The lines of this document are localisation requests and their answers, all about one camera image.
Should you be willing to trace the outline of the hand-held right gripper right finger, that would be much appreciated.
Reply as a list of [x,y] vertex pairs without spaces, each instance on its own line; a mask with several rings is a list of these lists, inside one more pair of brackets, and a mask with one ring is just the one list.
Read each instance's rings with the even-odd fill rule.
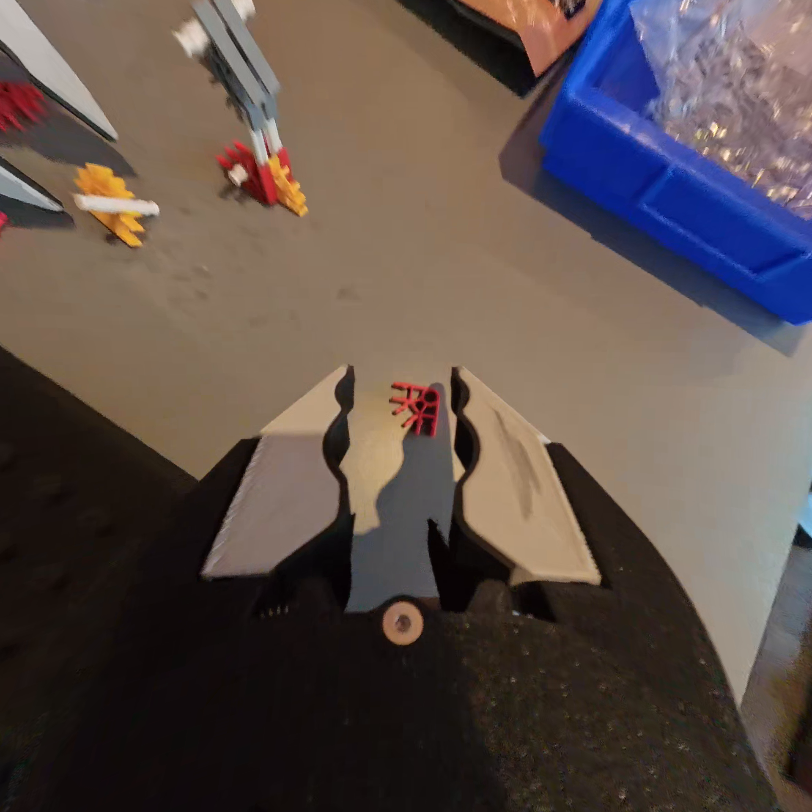
[[601,585],[601,572],[548,451],[549,439],[463,366],[456,428],[470,439],[454,518],[508,585]]

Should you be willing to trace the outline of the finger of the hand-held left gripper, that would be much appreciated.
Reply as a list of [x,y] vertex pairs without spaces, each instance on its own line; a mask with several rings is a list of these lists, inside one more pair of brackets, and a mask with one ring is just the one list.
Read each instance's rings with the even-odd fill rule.
[[93,95],[16,1],[1,1],[1,44],[53,101],[108,141],[118,140]]
[[63,212],[63,204],[45,188],[1,158],[1,195],[52,212]]

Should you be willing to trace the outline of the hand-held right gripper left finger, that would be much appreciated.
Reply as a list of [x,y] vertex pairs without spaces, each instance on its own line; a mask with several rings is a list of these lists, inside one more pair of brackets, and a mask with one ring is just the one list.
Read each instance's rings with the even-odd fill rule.
[[269,574],[347,513],[353,405],[354,368],[342,365],[261,430],[202,577]]

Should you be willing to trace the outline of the yellow fan connector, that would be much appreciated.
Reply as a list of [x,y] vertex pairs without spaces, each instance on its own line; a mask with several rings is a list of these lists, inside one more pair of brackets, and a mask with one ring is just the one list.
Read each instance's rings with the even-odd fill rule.
[[[85,164],[76,170],[74,178],[76,191],[84,196],[123,200],[129,204],[137,199],[134,192],[127,188],[123,178],[117,176],[111,168],[97,164]],[[109,232],[131,249],[142,246],[141,235],[145,227],[140,222],[142,213],[134,209],[123,209],[111,212],[100,209],[88,209],[88,212]]]

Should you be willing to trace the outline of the short white toy rod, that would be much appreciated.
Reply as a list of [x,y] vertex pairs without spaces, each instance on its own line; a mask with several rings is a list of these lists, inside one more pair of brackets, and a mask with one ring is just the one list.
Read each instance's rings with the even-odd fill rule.
[[78,209],[94,214],[132,215],[157,217],[160,207],[151,200],[138,198],[111,198],[106,196],[75,194],[73,200]]

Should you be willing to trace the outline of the red fan connector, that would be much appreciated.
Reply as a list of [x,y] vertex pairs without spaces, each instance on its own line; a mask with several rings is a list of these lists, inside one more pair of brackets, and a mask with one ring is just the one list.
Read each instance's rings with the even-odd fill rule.
[[394,381],[391,383],[391,391],[391,415],[403,418],[401,427],[415,435],[435,437],[442,403],[439,389]]
[[1,132],[23,131],[47,114],[45,97],[29,82],[1,81]]

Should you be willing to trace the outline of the small red toy assembly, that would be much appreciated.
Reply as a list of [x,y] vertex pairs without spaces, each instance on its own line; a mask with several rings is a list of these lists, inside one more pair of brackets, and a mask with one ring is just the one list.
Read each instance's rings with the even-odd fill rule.
[[285,146],[260,166],[249,147],[234,141],[216,161],[233,188],[263,206],[282,206],[298,217],[309,213],[306,197],[292,175]]

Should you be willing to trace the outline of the small blue plastic bin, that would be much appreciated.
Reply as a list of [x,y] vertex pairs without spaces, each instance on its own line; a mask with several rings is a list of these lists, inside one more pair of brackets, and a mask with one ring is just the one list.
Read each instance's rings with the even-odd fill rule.
[[783,321],[811,320],[811,231],[644,114],[629,2],[603,2],[539,136],[543,167]]

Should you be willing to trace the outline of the clear bag of small parts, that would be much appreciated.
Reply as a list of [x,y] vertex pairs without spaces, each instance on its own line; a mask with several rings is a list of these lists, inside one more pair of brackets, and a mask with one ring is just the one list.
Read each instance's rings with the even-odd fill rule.
[[811,2],[631,2],[649,116],[797,218],[811,218]]

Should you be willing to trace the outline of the shiny plastic bag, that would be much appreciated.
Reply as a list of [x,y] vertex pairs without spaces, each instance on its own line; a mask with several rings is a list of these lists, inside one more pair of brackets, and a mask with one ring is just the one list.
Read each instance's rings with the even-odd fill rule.
[[581,40],[601,1],[453,1],[452,7],[487,32],[517,46],[537,78]]

